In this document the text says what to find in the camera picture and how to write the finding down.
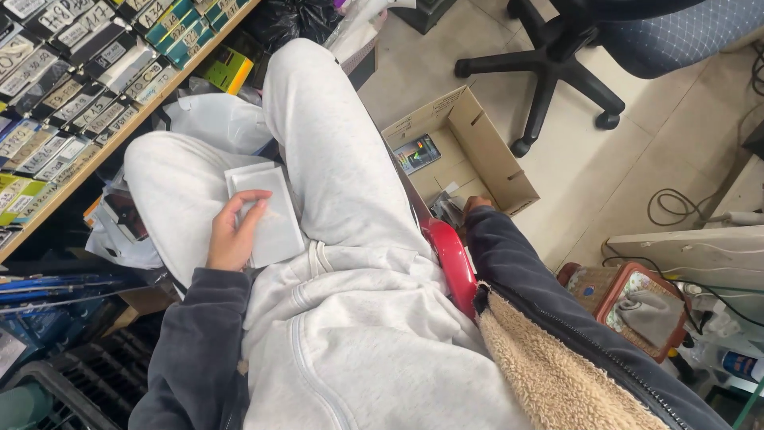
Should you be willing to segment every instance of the blue fabric chair seat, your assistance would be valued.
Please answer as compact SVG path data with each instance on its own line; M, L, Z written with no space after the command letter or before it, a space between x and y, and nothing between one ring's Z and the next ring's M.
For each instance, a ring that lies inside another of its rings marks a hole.
M621 67L653 79L708 58L762 26L763 0L706 0L659 18L598 27L602 45Z

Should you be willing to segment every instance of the chair base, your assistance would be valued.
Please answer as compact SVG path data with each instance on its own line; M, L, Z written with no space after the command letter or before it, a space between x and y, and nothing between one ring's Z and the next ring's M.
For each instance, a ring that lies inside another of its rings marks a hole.
M559 80L564 80L604 110L594 123L599 129L615 129L619 114L626 105L575 58L577 50L596 40L596 29L566 27L560 17L544 22L530 0L510 0L507 11L511 18L519 18L523 23L535 49L458 60L454 75L459 78L498 72L533 72L536 75L536 92L525 133L510 146L515 157L523 157L539 138Z

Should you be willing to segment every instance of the jacket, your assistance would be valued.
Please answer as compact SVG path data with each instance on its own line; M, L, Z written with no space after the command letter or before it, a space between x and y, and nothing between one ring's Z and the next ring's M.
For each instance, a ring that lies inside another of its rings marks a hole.
M474 300L478 326L535 427L729 428L650 357L596 322L509 217L478 207L466 226L482 280ZM246 369L239 363L241 326L250 289L243 273L195 271L184 302L167 309L149 390L129 428L241 428L249 404ZM590 413L593 408L601 413ZM628 416L612 421L623 413Z

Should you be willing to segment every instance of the office chair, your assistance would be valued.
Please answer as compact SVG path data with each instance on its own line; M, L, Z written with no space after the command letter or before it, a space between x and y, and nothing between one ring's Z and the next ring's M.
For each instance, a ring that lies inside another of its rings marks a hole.
M530 0L510 0L535 50L458 60L454 74L531 71L538 78L525 134L511 146L520 158L539 138L558 80L599 105L599 129L615 129L623 101L582 66L575 53L602 45L627 72L653 79L717 53L764 25L764 0L552 0L549 22Z

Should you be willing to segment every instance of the left hand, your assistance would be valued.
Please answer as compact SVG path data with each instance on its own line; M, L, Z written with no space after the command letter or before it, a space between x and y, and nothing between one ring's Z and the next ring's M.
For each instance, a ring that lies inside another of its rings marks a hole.
M265 213L267 198L273 193L264 190L239 191L212 219L212 235L207 253L208 269L239 271L247 264L254 244L254 228ZM245 202L257 200L236 230L236 213Z

